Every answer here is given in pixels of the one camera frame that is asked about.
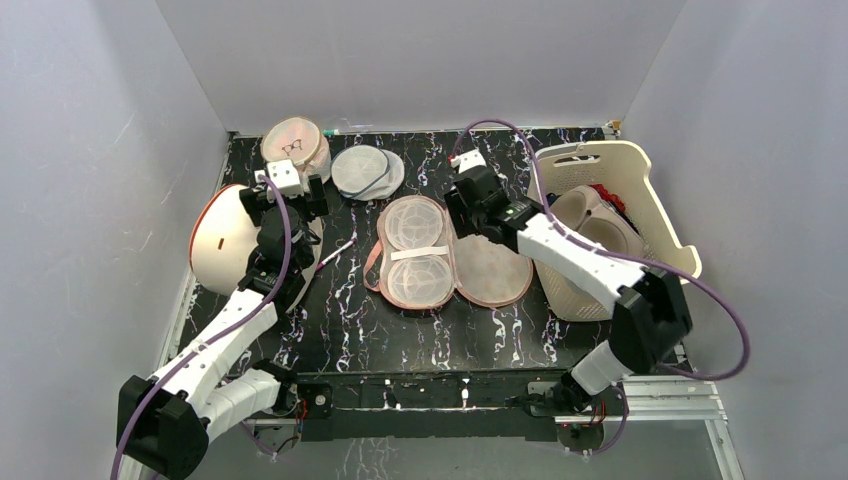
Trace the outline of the peach patterned mesh laundry bag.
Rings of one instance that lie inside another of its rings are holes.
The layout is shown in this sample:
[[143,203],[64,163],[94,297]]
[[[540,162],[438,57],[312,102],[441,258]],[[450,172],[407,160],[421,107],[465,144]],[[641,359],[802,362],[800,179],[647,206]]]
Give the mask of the peach patterned mesh laundry bag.
[[499,308],[519,300],[533,279],[532,260],[482,235],[459,238],[447,210],[425,196],[390,202],[377,235],[363,282],[400,309],[435,309],[455,293]]

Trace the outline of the taupe beige bra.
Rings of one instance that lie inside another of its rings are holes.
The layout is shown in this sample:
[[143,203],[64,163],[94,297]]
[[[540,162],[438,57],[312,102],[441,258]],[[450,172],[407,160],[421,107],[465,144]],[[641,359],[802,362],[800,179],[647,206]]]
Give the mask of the taupe beige bra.
[[577,186],[550,205],[554,216],[606,250],[644,258],[647,244],[623,213],[594,186]]

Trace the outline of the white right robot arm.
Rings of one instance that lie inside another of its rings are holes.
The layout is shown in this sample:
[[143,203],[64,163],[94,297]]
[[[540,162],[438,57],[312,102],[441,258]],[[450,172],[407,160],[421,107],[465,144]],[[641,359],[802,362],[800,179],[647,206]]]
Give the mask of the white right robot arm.
[[460,167],[445,196],[459,237],[484,236],[546,265],[610,313],[607,340],[584,355],[553,387],[552,404],[590,413],[603,391],[647,374],[692,330],[680,279],[641,258],[624,259],[551,221],[532,200],[508,198],[493,169]]

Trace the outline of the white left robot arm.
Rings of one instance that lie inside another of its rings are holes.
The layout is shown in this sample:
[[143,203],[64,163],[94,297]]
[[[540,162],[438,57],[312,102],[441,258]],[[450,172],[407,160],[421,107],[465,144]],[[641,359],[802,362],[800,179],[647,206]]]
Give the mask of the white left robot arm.
[[297,407],[293,375],[269,361],[236,379],[229,372],[306,294],[320,262],[326,193],[319,175],[301,181],[291,167],[255,180],[222,188],[192,229],[190,269],[226,302],[173,359],[121,387],[112,478],[131,458],[184,479],[224,432],[257,412],[286,416]]

